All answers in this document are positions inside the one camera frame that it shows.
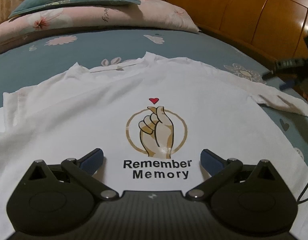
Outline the white long-sleeve shirt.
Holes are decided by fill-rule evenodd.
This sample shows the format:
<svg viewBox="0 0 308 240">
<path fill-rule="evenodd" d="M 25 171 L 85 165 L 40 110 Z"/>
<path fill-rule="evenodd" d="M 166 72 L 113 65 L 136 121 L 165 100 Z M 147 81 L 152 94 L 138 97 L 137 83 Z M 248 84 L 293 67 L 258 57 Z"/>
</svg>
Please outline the white long-sleeve shirt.
<svg viewBox="0 0 308 240">
<path fill-rule="evenodd" d="M 105 156 L 101 181 L 119 193 L 188 191 L 208 177 L 200 166 L 205 148 L 247 164 L 270 160 L 294 195 L 308 182 L 308 166 L 261 108 L 305 119 L 308 104 L 185 57 L 74 64 L 3 98 L 0 239 L 14 232 L 7 201 L 34 160 L 56 164 L 95 148 Z"/>
</svg>

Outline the pink floral folded quilt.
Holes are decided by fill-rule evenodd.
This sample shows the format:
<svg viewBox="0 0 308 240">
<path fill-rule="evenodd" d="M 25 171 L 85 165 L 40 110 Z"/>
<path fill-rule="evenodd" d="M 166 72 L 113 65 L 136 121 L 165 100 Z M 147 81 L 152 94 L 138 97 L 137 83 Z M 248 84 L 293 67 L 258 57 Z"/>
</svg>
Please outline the pink floral folded quilt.
<svg viewBox="0 0 308 240">
<path fill-rule="evenodd" d="M 161 0 L 140 5 L 58 7 L 0 24 L 0 54 L 44 37 L 113 27 L 141 27 L 198 33 L 185 9 Z"/>
</svg>

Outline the wooden headboard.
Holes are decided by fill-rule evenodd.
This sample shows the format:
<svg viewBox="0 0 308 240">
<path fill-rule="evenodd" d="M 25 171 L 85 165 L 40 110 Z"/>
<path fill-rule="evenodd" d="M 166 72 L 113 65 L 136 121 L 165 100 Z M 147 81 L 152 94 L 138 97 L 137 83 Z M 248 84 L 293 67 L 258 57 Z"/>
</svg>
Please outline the wooden headboard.
<svg viewBox="0 0 308 240">
<path fill-rule="evenodd" d="M 308 0 L 163 0 L 194 23 L 271 68 L 277 60 L 308 58 Z"/>
</svg>

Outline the teal floral bed sheet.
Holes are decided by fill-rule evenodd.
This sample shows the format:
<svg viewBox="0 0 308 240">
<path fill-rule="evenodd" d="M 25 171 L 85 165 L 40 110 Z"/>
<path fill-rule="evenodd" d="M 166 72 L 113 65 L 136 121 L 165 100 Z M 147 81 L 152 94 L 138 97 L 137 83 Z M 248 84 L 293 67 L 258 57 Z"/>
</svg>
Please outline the teal floral bed sheet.
<svg viewBox="0 0 308 240">
<path fill-rule="evenodd" d="M 40 84 L 79 64 L 108 67 L 152 53 L 185 57 L 279 90 L 280 81 L 262 79 L 266 68 L 235 47 L 203 33 L 158 29 L 116 29 L 56 35 L 0 54 L 0 108 L 4 94 Z M 308 166 L 308 117 L 261 105 Z"/>
</svg>

